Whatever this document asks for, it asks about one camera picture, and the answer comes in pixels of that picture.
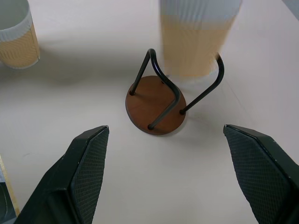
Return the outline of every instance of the metal tube frame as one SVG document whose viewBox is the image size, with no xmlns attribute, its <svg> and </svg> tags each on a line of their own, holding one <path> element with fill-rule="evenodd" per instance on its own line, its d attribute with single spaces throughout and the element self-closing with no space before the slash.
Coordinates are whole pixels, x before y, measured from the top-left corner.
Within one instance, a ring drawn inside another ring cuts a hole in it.
<svg viewBox="0 0 299 224">
<path fill-rule="evenodd" d="M 133 84 L 133 87 L 132 87 L 131 91 L 129 92 L 130 95 L 131 96 L 135 95 L 138 84 L 139 84 L 150 60 L 151 60 L 152 66 L 153 66 L 154 71 L 157 74 L 157 76 L 161 79 L 162 83 L 166 84 L 172 90 L 174 97 L 175 97 L 173 102 L 169 106 L 167 106 L 167 108 L 156 118 L 156 120 L 154 120 L 153 123 L 148 125 L 148 129 L 153 130 L 155 128 L 155 126 L 158 123 L 160 123 L 179 103 L 181 94 L 180 94 L 180 90 L 178 89 L 178 87 L 172 81 L 170 81 L 165 76 L 165 74 L 162 72 L 162 70 L 160 69 L 160 67 L 158 65 L 155 50 L 149 49 L 148 52 L 146 53 L 145 59 L 141 65 L 141 68 L 138 72 L 138 75 Z M 220 55 L 217 56 L 217 64 L 219 67 L 219 73 L 218 73 L 216 81 L 209 88 L 207 88 L 202 94 L 200 94 L 195 100 L 193 100 L 188 106 L 186 106 L 184 109 L 180 110 L 180 114 L 185 115 L 188 110 L 190 110 L 193 106 L 195 106 L 199 101 L 201 101 L 204 97 L 206 97 L 210 92 L 212 92 L 214 89 L 216 89 L 216 87 L 221 83 L 221 81 L 223 80 L 223 77 L 224 77 L 224 64 L 223 64 L 223 61 L 222 61 Z"/>
</svg>

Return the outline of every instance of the white table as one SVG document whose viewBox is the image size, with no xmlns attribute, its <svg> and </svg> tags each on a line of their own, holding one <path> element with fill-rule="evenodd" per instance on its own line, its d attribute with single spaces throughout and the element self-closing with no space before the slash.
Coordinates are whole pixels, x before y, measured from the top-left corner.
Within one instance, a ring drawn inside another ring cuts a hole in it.
<svg viewBox="0 0 299 224">
<path fill-rule="evenodd" d="M 125 110 L 147 49 L 161 53 L 158 0 L 29 2 L 41 60 L 0 65 L 0 154 L 21 209 L 75 136 L 109 125 L 94 224 L 257 223 L 222 128 L 266 133 L 299 163 L 299 22 L 281 0 L 244 0 L 223 83 L 166 137 L 141 132 Z M 188 102 L 214 78 L 183 88 Z"/>
</svg>

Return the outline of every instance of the black metal leg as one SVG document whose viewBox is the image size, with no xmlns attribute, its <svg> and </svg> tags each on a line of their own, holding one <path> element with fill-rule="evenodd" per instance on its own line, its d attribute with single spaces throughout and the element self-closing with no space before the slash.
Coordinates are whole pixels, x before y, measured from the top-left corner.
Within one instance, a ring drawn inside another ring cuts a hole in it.
<svg viewBox="0 0 299 224">
<path fill-rule="evenodd" d="M 180 114 L 184 115 L 190 108 L 196 105 L 199 101 L 201 101 L 204 97 L 206 97 L 210 92 L 212 92 L 216 87 L 221 83 L 224 76 L 224 64 L 223 60 L 221 59 L 220 55 L 217 57 L 217 63 L 219 67 L 219 73 L 216 81 L 205 90 L 202 94 L 200 94 L 195 100 L 193 100 L 188 106 L 186 106 L 183 110 L 180 110 Z"/>
<path fill-rule="evenodd" d="M 153 130 L 155 128 L 155 126 L 157 124 L 159 124 L 160 121 L 163 120 L 163 118 L 165 118 L 165 116 L 171 112 L 175 106 L 179 103 L 180 101 L 180 91 L 178 89 L 178 87 L 173 84 L 162 72 L 162 70 L 160 69 L 159 65 L 158 65 L 158 61 L 157 61 L 157 56 L 156 56 L 156 52 L 154 49 L 149 49 L 148 52 L 146 53 L 145 59 L 142 63 L 142 66 L 139 70 L 139 73 L 137 75 L 137 78 L 133 84 L 132 90 L 130 91 L 130 95 L 133 96 L 135 95 L 135 91 L 138 87 L 138 84 L 140 82 L 140 79 L 142 78 L 142 75 L 146 69 L 146 66 L 148 65 L 149 61 L 151 59 L 151 63 L 152 66 L 154 68 L 155 73 L 157 74 L 157 76 L 161 79 L 161 81 L 166 84 L 173 92 L 175 99 L 173 100 L 173 102 L 156 118 L 156 120 L 153 121 L 153 123 L 149 124 L 148 129 L 149 130 Z"/>
</svg>

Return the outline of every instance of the cylindrical container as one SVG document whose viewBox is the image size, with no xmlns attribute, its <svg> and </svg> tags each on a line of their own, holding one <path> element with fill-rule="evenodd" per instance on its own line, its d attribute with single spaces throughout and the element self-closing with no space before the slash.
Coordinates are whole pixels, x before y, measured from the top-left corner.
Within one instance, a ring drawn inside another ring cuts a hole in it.
<svg viewBox="0 0 299 224">
<path fill-rule="evenodd" d="M 8 67 L 24 69 L 39 58 L 27 0 L 0 0 L 0 61 Z"/>
<path fill-rule="evenodd" d="M 160 0 L 167 73 L 208 75 L 242 0 Z"/>
</svg>

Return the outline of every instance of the paper cup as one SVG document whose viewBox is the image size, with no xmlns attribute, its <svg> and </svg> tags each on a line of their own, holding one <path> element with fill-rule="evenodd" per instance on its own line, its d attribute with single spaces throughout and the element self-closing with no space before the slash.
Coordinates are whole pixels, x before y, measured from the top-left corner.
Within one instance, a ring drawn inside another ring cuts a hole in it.
<svg viewBox="0 0 299 224">
<path fill-rule="evenodd" d="M 38 62 L 40 51 L 27 0 L 0 0 L 0 61 L 14 69 Z"/>
<path fill-rule="evenodd" d="M 160 0 L 166 73 L 208 75 L 242 0 Z"/>
</svg>

